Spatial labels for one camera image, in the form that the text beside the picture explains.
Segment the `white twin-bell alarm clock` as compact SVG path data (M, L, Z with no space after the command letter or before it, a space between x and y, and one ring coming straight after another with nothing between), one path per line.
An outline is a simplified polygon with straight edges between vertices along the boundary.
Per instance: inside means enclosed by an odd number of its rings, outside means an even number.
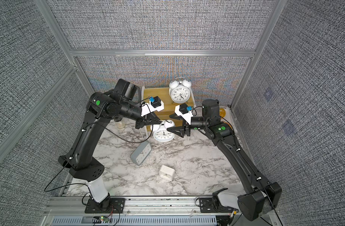
M169 83L169 96L177 104L187 102L191 96L192 83L186 77L177 77Z

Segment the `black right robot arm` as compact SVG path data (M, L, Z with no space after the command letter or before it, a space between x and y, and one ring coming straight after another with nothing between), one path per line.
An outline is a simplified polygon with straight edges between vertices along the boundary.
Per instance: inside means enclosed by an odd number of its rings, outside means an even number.
M234 129L221 120L219 101L204 100L201 116L193 116L192 111L187 104L176 106L170 118L182 120L183 125L167 130L180 137L190 136L191 130L203 130L203 134L226 156L243 185L245 194L239 195L235 201L247 220L254 221L275 210L282 188L277 182L270 182L258 170L239 144Z

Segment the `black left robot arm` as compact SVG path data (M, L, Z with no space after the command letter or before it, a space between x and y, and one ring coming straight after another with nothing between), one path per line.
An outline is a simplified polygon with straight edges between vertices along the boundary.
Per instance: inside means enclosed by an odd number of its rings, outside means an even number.
M149 97L144 103L141 98L133 101L140 88L124 79L119 79L116 86L107 92L95 92L91 95L87 106L83 125L75 142L66 155L59 157L59 163L69 170L75 179L83 180L90 192L86 204L86 212L112 212L110 201L102 174L104 165L93 157L95 148L107 130L111 120L128 118L135 121L135 128L147 125L159 125L160 119L154 113L164 109L164 103L159 97Z

